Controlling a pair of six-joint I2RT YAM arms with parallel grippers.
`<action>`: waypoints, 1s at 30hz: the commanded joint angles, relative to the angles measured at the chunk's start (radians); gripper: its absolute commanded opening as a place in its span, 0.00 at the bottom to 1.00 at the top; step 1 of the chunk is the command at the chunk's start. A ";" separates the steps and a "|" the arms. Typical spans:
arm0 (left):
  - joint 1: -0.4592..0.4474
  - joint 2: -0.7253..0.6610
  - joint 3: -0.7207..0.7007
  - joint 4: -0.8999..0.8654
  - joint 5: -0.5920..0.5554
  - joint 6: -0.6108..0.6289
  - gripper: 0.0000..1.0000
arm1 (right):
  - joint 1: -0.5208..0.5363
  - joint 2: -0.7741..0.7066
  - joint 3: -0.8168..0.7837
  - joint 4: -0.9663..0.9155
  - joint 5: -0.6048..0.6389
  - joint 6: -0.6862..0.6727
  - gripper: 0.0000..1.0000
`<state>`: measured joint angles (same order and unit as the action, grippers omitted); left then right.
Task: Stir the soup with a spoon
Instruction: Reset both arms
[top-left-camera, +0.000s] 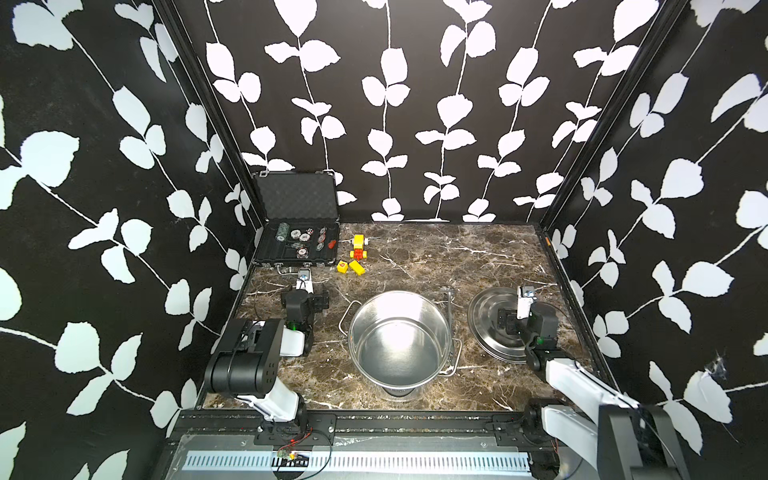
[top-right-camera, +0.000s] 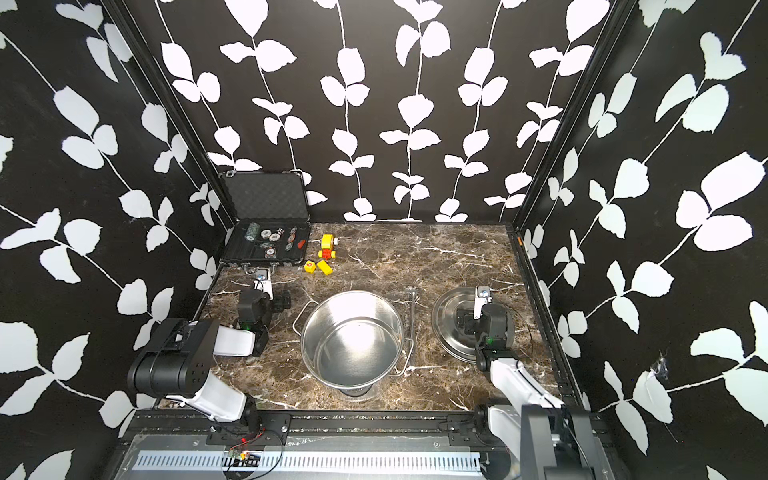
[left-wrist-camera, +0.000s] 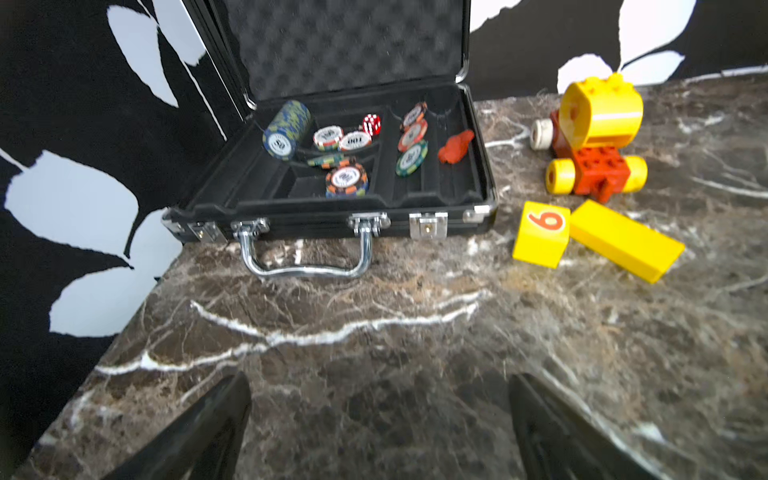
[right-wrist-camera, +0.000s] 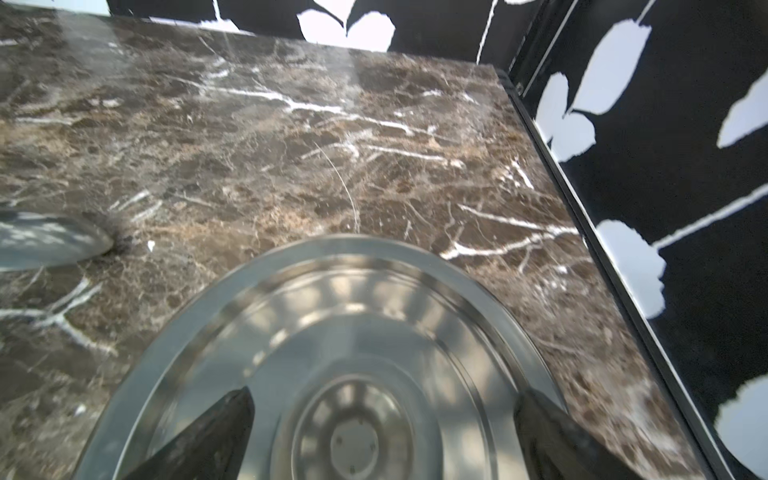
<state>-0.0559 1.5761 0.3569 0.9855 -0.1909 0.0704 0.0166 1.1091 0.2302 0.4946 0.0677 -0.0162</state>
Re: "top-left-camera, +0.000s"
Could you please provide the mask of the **stainless steel pot lid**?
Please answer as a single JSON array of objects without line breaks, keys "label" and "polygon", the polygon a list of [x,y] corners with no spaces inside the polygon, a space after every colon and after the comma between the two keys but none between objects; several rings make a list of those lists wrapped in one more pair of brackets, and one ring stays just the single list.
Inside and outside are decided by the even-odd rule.
[{"label": "stainless steel pot lid", "polygon": [[557,334],[556,315],[537,297],[526,321],[524,335],[507,336],[497,331],[497,311],[500,308],[516,310],[517,289],[485,289],[472,299],[467,311],[469,329],[480,346],[492,357],[512,364],[525,363],[528,354],[534,350],[554,348]]}]

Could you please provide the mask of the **metal ladle spoon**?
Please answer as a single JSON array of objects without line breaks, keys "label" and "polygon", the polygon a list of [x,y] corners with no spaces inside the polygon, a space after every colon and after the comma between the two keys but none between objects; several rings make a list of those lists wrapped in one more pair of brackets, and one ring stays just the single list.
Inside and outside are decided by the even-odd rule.
[{"label": "metal ladle spoon", "polygon": [[444,296],[444,311],[446,319],[449,323],[453,322],[453,297],[454,292],[451,287],[443,287],[441,289],[442,295]]}]

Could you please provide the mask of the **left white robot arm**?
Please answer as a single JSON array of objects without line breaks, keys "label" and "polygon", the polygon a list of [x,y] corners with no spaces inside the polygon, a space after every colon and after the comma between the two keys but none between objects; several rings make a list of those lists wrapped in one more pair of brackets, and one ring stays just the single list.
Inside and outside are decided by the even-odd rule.
[{"label": "left white robot arm", "polygon": [[281,294],[283,317],[230,320],[206,367],[205,391],[233,397],[269,422],[293,423],[304,431],[305,402],[279,379],[278,369],[283,358],[309,354],[315,315],[329,302],[325,290],[293,288]]}]

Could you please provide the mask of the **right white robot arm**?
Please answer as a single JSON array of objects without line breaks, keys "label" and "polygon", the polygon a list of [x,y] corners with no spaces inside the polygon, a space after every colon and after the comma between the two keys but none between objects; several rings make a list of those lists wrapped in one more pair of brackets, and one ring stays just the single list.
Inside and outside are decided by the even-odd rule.
[{"label": "right white robot arm", "polygon": [[529,368],[571,401],[541,407],[541,426],[600,479],[691,477],[668,413],[619,392],[559,348],[554,306],[522,297],[514,308],[497,308],[491,321],[519,339]]}]

